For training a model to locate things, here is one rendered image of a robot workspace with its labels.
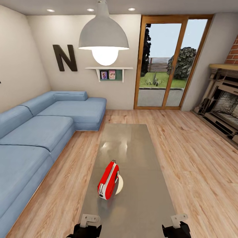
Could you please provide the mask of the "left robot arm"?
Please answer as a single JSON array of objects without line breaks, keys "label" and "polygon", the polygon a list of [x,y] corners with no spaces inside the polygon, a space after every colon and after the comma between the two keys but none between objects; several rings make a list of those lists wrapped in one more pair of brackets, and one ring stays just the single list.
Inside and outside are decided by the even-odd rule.
[{"label": "left robot arm", "polygon": [[87,222],[100,222],[100,216],[83,214],[81,223],[74,226],[73,234],[70,234],[66,238],[97,238],[100,236],[102,225],[98,228],[96,226],[90,226]]}]

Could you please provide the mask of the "radio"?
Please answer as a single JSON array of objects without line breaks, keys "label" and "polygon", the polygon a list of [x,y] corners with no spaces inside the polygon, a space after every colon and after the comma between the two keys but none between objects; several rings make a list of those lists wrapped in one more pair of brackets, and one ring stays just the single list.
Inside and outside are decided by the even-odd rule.
[{"label": "radio", "polygon": [[112,161],[105,169],[102,179],[98,184],[99,196],[103,199],[110,199],[115,184],[119,176],[119,167],[116,162]]}]

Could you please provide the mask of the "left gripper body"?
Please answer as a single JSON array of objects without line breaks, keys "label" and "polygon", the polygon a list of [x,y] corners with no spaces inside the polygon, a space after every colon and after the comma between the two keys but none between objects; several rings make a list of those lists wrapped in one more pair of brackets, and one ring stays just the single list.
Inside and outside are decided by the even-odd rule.
[{"label": "left gripper body", "polygon": [[73,235],[77,232],[81,233],[83,238],[96,238],[96,226],[88,226],[85,228],[81,228],[80,224],[76,224],[74,226],[74,231],[73,231]]}]

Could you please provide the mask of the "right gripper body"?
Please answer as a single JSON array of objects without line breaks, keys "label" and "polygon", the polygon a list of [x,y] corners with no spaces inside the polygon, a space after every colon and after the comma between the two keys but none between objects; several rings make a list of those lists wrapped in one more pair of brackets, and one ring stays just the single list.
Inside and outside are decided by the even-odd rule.
[{"label": "right gripper body", "polygon": [[179,238],[178,235],[180,235],[181,233],[184,233],[185,235],[191,238],[187,224],[183,223],[179,225],[180,225],[180,228],[174,228],[173,226],[165,228],[167,236],[168,236],[167,238]]}]

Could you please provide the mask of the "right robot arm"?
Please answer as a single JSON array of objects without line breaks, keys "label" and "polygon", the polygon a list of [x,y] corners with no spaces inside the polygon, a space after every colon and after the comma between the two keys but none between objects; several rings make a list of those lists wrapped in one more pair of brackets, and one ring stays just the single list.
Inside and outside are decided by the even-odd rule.
[{"label": "right robot arm", "polygon": [[191,238],[189,228],[187,224],[183,222],[184,220],[188,220],[186,213],[171,216],[173,225],[166,228],[162,225],[164,236],[166,238]]}]

